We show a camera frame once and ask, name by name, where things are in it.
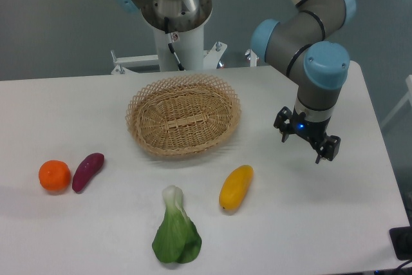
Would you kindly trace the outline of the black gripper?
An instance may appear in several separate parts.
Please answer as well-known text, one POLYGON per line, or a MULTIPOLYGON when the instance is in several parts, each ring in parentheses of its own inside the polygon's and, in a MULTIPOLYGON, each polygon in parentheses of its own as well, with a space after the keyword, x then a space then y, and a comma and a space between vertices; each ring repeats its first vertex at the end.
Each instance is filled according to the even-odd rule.
POLYGON ((332 161, 338 154, 341 138, 335 135, 327 135, 326 129, 330 119, 322 122, 312 122, 304 118, 305 114, 292 112, 284 106, 277 114, 274 127, 282 135, 281 141, 286 142, 289 135, 295 134, 303 140, 315 146, 317 158, 315 163, 321 160, 332 161))

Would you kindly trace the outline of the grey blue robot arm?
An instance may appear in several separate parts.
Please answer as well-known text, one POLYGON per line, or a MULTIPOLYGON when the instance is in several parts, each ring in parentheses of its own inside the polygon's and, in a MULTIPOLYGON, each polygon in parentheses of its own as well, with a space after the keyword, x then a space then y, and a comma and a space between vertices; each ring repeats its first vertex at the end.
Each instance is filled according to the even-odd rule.
MULTIPOLYGON (((127 12, 141 11, 152 27, 160 68, 202 70, 203 27, 212 12, 211 0, 117 0, 127 12)), ((326 129, 348 76, 350 56, 328 42, 355 14, 355 0, 292 0, 297 15, 281 23, 267 19, 252 34, 251 50, 297 84, 293 109, 282 108, 274 126, 283 139, 297 135, 333 160, 341 140, 326 129)))

